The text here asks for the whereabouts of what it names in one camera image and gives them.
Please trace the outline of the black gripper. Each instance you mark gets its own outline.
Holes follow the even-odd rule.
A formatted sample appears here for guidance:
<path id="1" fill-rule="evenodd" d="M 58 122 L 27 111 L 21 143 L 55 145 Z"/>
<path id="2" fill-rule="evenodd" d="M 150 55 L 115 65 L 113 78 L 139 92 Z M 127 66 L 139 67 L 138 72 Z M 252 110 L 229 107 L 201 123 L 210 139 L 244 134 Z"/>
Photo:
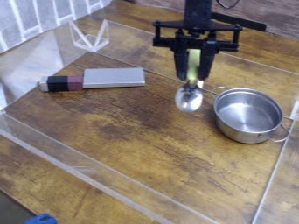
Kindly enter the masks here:
<path id="1" fill-rule="evenodd" d="M 187 49 L 201 49 L 201 81 L 210 76 L 220 51 L 240 50 L 240 33 L 244 27 L 241 24 L 217 24 L 213 21 L 212 3 L 213 0 L 186 0 L 182 21 L 154 22 L 154 46 L 174 50 L 177 76 L 182 81 L 187 79 Z"/>

